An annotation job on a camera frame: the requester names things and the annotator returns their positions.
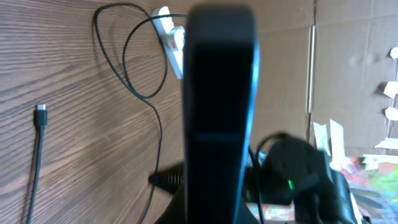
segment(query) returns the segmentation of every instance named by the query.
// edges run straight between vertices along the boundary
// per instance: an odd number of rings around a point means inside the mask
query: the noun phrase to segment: brown wood surface
[[[0,2],[0,223],[20,223],[23,217],[34,151],[32,112],[39,103],[47,105],[49,124],[33,223],[136,223],[140,218],[149,197],[147,176],[155,167],[159,126],[154,112],[116,78],[93,36],[93,13],[112,2]],[[194,4],[133,3],[149,12],[168,5],[174,13],[187,13]],[[127,7],[100,16],[103,42],[114,63],[121,61],[128,33],[143,19],[142,12]],[[139,92],[147,95],[159,86],[164,60],[150,24],[132,38],[127,61]],[[182,158],[180,81],[173,71],[149,101],[164,125],[160,166],[166,166]],[[156,192],[145,223],[153,223],[169,200]]]

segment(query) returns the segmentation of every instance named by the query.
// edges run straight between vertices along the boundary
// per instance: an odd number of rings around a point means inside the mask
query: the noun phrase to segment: green light
[[[289,187],[291,190],[294,190],[293,182],[291,180],[287,180],[289,182]]]

